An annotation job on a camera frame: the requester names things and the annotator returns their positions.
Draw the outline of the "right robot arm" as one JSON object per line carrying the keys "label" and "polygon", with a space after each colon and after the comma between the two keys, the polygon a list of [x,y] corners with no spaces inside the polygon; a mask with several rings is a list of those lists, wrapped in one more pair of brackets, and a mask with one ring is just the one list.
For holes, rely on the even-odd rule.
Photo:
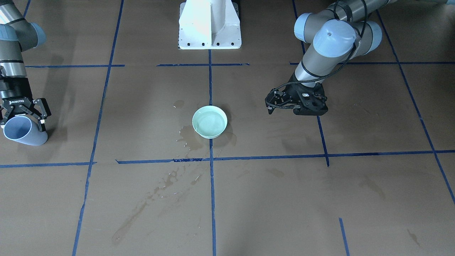
{"label": "right robot arm", "polygon": [[46,99],[34,98],[22,53],[36,48],[47,40],[44,30],[28,22],[11,0],[0,2],[0,94],[1,127],[18,115],[29,115],[38,121],[40,132],[52,114]]}

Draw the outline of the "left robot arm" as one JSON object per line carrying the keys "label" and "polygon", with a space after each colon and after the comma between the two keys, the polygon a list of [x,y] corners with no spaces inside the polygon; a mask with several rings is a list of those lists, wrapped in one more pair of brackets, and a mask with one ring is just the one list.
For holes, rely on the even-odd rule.
{"label": "left robot arm", "polygon": [[287,83],[266,96],[268,113],[291,109],[295,115],[320,116],[328,111],[326,78],[352,58],[375,50],[382,41],[380,26],[368,20],[390,0],[338,0],[319,13],[303,13],[294,34],[309,48]]}

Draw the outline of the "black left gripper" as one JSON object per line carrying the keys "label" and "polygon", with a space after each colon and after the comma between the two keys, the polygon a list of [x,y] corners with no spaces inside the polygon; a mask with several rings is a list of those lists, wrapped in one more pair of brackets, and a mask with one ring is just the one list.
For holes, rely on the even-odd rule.
{"label": "black left gripper", "polygon": [[321,83],[314,87],[288,82],[272,89],[265,98],[268,113],[274,109],[292,109],[295,115],[321,116],[328,112],[327,97]]}

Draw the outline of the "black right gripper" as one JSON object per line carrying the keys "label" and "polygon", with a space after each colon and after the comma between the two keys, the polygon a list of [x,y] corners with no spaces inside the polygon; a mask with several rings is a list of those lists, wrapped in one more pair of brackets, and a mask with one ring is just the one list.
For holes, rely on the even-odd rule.
{"label": "black right gripper", "polygon": [[2,129],[9,118],[20,114],[36,114],[34,106],[38,106],[39,111],[34,116],[38,121],[39,131],[47,131],[45,122],[52,115],[52,112],[45,98],[33,100],[28,78],[1,77],[0,92],[3,100],[0,108],[0,125]]}

